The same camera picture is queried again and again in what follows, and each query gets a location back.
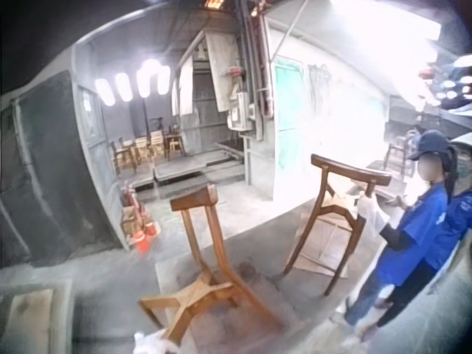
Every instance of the blue cap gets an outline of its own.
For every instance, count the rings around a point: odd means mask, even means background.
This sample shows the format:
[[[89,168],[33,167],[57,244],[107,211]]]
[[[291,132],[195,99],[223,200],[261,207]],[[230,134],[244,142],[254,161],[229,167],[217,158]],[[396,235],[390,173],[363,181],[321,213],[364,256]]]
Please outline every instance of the blue cap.
[[[417,161],[425,153],[448,155],[449,141],[440,131],[426,131],[418,142],[418,149],[408,158]]]

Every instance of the wooden chair frame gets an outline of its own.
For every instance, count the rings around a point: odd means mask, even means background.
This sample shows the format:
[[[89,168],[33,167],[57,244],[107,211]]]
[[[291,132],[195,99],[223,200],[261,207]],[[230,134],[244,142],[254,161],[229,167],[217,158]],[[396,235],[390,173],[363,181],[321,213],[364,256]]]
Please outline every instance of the wooden chair frame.
[[[247,288],[242,279],[232,270],[228,257],[226,256],[223,234],[215,208],[217,202],[218,195],[214,185],[206,186],[189,195],[170,201],[172,211],[180,211],[182,214],[192,256],[196,265],[200,268],[201,274],[193,284],[180,290],[176,294],[151,296],[139,300],[139,306],[157,327],[162,327],[162,325],[154,314],[153,308],[178,308],[170,327],[164,334],[167,339],[177,345],[181,343],[182,337],[193,317],[212,307],[219,301],[229,301],[231,306],[237,306],[235,300],[235,296],[237,295],[245,296],[250,303],[258,308],[265,316],[275,319],[276,322],[279,323],[274,314],[257,299]],[[197,207],[205,208],[206,218],[213,240],[213,249],[215,250],[218,267],[223,274],[222,277],[217,277],[213,274],[201,257],[192,219],[190,217],[190,209]]]
[[[330,173],[335,173],[336,175],[348,177],[356,181],[367,183],[367,196],[371,196],[376,185],[388,186],[390,184],[390,181],[392,180],[392,175],[383,171],[374,171],[351,167],[347,164],[326,159],[325,157],[318,156],[315,154],[311,155],[311,164],[322,169],[322,181],[319,187],[319,194],[318,198],[316,199],[315,206],[313,207],[313,211],[311,212],[310,217],[308,219],[307,226],[303,230],[303,233],[300,236],[300,239],[294,249],[294,253],[292,253],[291,258],[288,261],[287,266],[285,267],[284,274],[287,275],[294,267],[294,263],[298,258],[300,252],[302,251],[306,240],[308,239],[308,235],[310,234],[311,229],[315,224],[315,220],[319,216],[330,213],[335,213],[340,216],[343,216],[350,225],[352,231],[341,262],[339,263],[338,268],[335,270],[334,276],[331,279],[330,284],[326,288],[326,291],[324,292],[324,295],[327,296],[333,290],[334,285],[338,282],[339,277],[341,276],[341,273],[344,267],[346,266],[347,261],[349,260],[349,257],[354,253],[355,248],[358,245],[359,239],[361,238],[361,234],[365,224],[364,218],[358,216],[357,220],[354,219],[350,211],[340,205],[322,206],[323,200],[325,199],[325,193],[327,191],[332,197],[335,195],[334,189],[327,182],[328,175]]]

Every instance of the blue shirt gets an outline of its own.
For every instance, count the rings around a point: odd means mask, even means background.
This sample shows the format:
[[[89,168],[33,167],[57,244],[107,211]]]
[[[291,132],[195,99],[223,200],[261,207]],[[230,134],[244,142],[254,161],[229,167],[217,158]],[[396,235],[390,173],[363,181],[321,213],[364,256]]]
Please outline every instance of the blue shirt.
[[[444,223],[438,229],[426,252],[425,261],[434,269],[441,269],[451,256],[457,242],[472,228],[472,190],[459,194],[451,200]]]
[[[404,231],[414,242],[405,250],[394,251],[386,246],[375,271],[385,284],[400,286],[425,256],[434,235],[445,217],[448,196],[443,184],[435,184],[418,198],[400,220],[398,231]]]

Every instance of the black sleeve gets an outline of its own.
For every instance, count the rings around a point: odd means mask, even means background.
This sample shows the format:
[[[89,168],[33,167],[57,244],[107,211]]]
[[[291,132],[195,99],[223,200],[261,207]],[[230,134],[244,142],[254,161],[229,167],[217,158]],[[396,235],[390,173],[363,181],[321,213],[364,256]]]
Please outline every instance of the black sleeve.
[[[395,230],[389,223],[382,229],[381,236],[394,251],[403,251],[414,243],[406,232]]]

